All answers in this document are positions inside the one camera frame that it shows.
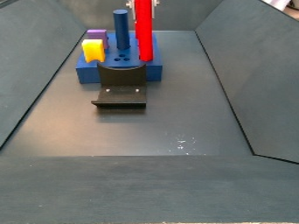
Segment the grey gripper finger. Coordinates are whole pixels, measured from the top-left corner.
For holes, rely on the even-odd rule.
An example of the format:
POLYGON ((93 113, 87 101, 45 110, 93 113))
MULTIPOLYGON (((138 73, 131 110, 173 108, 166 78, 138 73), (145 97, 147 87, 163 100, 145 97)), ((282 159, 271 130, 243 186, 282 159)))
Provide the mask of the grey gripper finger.
POLYGON ((161 0, 153 0, 153 18, 155 18, 155 7, 161 4, 161 0))
POLYGON ((133 11, 133 19, 137 20, 137 0, 127 0, 126 1, 126 6, 133 11))

